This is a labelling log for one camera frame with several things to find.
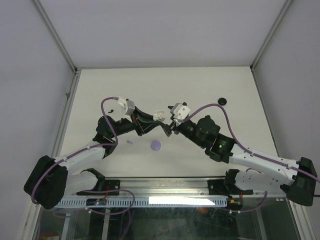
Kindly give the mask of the white earbud case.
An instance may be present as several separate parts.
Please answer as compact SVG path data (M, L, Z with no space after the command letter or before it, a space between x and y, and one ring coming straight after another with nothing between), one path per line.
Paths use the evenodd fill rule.
M164 111L155 111L152 115L154 121L163 122L166 119L166 113Z

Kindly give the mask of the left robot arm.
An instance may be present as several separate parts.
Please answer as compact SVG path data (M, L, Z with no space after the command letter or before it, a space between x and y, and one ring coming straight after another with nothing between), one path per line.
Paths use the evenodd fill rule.
M55 158L42 156L23 190L34 204L46 210L55 207L65 196L87 190L100 194L105 188L105 177L88 165L111 155L118 145L118 136L132 131L142 136L156 127L161 127L167 136L171 134L168 124L138 108L120 120L104 115L98 120L96 135L86 146Z

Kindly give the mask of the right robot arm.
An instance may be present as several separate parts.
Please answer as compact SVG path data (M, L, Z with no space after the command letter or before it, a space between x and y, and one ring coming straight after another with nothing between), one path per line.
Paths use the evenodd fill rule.
M316 184L319 178L312 160L301 157L299 160L274 157L242 145L233 134L227 137L220 133L220 127L209 115L197 123L192 117L211 107L207 104L191 112L186 103L169 106L171 113L170 130L182 134L205 154L220 163L233 164L253 169L249 175L245 171L229 169L224 178L223 187L230 194L239 191L261 190L264 192L280 189L290 201L311 207L313 205Z

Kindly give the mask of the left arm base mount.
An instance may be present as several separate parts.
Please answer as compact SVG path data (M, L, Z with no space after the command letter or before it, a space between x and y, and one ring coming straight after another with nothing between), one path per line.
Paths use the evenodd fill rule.
M109 179L94 168L82 170L79 174L74 175L80 177L75 180L75 190L79 190L75 194L77 196L100 196L111 191L109 196L118 196L121 188L119 179Z

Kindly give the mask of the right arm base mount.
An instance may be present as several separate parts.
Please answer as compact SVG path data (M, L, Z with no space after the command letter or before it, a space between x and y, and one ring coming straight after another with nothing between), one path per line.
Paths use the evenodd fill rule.
M229 198L233 195L253 195L252 189L242 190L236 186L236 176L239 172L238 169L230 169L222 179L207 180L209 195L223 195Z

